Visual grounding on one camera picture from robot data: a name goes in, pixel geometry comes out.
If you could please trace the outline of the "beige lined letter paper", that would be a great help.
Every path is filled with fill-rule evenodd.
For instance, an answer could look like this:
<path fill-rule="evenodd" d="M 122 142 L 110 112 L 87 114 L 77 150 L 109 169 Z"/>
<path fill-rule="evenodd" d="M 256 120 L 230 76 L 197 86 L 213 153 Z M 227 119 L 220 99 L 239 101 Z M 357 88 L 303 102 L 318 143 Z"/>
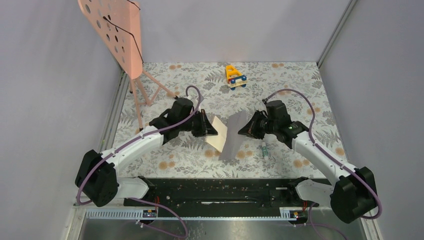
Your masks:
<path fill-rule="evenodd" d="M 208 135 L 205 142 L 221 153 L 226 143 L 228 128 L 217 116 L 214 116 L 212 126 L 217 135 Z"/>

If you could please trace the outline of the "grey lavender envelope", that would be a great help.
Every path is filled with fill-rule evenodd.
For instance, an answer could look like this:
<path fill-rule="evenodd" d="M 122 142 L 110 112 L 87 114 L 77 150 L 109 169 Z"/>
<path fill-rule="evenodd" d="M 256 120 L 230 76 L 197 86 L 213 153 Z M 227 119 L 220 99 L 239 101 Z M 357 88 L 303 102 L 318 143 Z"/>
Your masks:
<path fill-rule="evenodd" d="M 245 139 L 243 135 L 238 134 L 247 124 L 247 113 L 245 110 L 234 113 L 227 121 L 227 134 L 223 150 L 219 156 L 219 160 L 234 159 Z"/>

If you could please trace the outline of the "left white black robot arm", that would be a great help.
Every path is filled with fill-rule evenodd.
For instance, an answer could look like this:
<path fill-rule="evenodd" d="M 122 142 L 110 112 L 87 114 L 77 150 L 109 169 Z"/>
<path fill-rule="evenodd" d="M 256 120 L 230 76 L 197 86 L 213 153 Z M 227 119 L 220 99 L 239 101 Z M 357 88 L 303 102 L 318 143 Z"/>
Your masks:
<path fill-rule="evenodd" d="M 152 204 L 152 184 L 144 177 L 119 177 L 118 173 L 143 154 L 175 139 L 180 132 L 190 132 L 196 138 L 218 135 L 204 109 L 195 109 L 191 100 L 179 98 L 126 142 L 102 152 L 92 149 L 85 153 L 75 178 L 77 203 L 84 204 L 81 194 L 85 194 L 89 199 L 86 203 L 97 207 L 114 199 L 131 198 L 144 206 Z"/>

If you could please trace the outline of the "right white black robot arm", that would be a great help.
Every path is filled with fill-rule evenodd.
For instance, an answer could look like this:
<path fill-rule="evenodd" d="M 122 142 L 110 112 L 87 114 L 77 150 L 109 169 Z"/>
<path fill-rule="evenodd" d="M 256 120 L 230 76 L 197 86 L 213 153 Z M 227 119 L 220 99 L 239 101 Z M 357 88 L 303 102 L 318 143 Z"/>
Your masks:
<path fill-rule="evenodd" d="M 328 180 L 328 184 L 302 178 L 287 191 L 287 201 L 299 206 L 310 201 L 331 208 L 344 223 L 351 223 L 378 207 L 378 195 L 374 174 L 367 167 L 339 161 L 336 155 L 319 146 L 311 138 L 311 131 L 300 121 L 293 121 L 286 105 L 280 100 L 265 104 L 266 109 L 255 111 L 253 117 L 239 131 L 239 135 L 262 140 L 266 134 L 276 136 L 285 144 L 309 160 Z"/>

